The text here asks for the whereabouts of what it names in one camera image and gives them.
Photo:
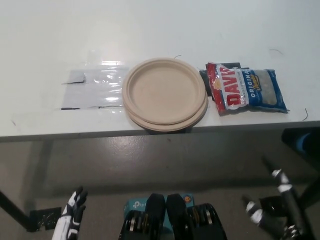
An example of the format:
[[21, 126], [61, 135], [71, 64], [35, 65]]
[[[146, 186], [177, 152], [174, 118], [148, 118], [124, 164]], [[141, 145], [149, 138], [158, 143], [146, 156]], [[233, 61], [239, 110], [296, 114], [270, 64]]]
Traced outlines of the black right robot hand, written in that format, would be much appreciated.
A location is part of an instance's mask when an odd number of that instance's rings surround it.
[[250, 221], [273, 240], [314, 240], [310, 221], [284, 170], [264, 156], [261, 161], [275, 181], [279, 195], [262, 198], [260, 204], [242, 196]]

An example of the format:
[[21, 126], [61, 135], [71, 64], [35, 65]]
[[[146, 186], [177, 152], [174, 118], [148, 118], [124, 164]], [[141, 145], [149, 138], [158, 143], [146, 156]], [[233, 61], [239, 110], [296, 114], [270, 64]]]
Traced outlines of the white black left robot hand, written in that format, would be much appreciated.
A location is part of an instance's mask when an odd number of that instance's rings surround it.
[[65, 240], [78, 239], [83, 213], [86, 209], [85, 202], [87, 196], [88, 192], [80, 186], [73, 192], [68, 200], [61, 215], [66, 223], [66, 232], [62, 234]]

